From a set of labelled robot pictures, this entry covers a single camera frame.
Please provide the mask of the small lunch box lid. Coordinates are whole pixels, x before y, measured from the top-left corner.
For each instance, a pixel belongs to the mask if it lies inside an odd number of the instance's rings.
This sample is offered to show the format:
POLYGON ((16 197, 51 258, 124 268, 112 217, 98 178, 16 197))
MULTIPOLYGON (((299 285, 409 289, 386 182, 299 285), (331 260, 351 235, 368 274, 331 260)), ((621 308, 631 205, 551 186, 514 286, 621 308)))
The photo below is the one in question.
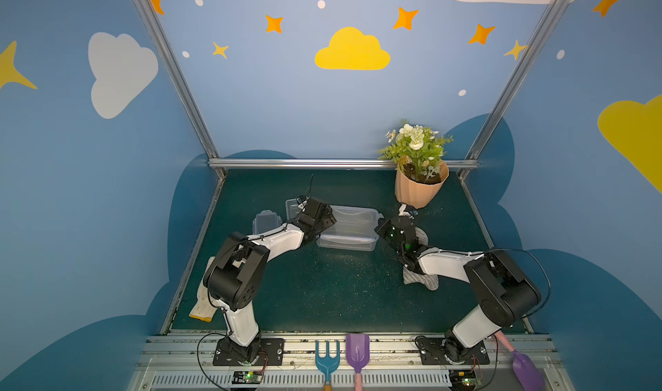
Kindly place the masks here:
POLYGON ((253 219, 253 235, 270 234, 282 229, 283 220, 271 210, 263 210, 253 219))

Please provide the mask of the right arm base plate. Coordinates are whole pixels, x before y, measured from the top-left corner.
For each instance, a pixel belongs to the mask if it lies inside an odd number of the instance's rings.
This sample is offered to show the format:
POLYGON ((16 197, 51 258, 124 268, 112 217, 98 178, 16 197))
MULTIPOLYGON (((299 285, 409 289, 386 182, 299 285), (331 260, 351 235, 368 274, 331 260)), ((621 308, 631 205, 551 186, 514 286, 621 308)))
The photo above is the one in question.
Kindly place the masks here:
POLYGON ((474 363, 489 364, 484 342, 467 348, 454 338, 430 338, 419 335, 414 344, 419 351, 423 365, 470 365, 474 363))

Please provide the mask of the small clear lunch box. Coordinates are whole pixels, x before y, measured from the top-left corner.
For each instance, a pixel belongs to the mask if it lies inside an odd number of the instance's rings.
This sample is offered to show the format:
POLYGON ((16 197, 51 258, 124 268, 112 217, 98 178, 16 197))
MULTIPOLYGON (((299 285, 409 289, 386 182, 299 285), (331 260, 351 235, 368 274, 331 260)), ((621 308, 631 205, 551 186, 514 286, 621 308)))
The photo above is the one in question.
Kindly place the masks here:
POLYGON ((304 200, 302 198, 285 201, 285 210, 288 222, 293 222, 303 212, 304 200))

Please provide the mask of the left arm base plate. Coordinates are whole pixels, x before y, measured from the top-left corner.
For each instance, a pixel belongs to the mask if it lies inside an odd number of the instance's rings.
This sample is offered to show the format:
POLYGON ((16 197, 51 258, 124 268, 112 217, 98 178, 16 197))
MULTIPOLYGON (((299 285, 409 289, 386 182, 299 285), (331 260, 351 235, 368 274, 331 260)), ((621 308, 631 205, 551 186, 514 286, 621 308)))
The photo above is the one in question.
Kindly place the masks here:
POLYGON ((214 366, 281 366, 284 339, 257 337, 248 346, 240 346, 230 338, 220 339, 215 348, 214 366))

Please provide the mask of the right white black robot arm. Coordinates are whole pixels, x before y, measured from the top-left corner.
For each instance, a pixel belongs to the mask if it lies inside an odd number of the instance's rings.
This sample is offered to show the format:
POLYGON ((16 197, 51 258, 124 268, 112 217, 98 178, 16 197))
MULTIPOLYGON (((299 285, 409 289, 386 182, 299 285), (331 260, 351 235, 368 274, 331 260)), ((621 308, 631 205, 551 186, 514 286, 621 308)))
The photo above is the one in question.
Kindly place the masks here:
POLYGON ((410 275, 426 282, 451 278, 472 288, 477 306, 445 334, 445 353, 453 362, 524 318, 542 301, 539 289, 505 250, 463 252, 430 246, 405 216, 381 219, 375 232, 396 251, 410 275))

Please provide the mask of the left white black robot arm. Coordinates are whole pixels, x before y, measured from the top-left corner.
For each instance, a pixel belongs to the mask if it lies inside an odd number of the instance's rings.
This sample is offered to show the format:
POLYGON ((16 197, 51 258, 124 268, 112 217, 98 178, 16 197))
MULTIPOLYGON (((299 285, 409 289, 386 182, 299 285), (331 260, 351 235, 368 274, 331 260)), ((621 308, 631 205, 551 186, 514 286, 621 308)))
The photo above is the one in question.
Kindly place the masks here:
POLYGON ((205 271, 202 284, 207 300, 222 312, 228 330, 223 340, 242 363, 257 358, 260 329, 253 312, 253 298, 260 289, 270 260, 319 239, 336 223, 331 206, 315 197, 303 201, 294 220, 257 235, 233 232, 205 271))

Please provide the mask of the large clear lunch box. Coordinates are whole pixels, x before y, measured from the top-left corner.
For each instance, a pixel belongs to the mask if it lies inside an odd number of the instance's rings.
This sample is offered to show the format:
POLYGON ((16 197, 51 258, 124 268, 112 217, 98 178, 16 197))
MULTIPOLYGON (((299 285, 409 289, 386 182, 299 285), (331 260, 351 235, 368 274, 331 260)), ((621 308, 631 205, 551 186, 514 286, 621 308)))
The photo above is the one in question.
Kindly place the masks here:
POLYGON ((346 251, 374 251, 379 240, 375 228, 384 216, 372 208, 331 206, 336 223, 322 232, 317 245, 346 251))

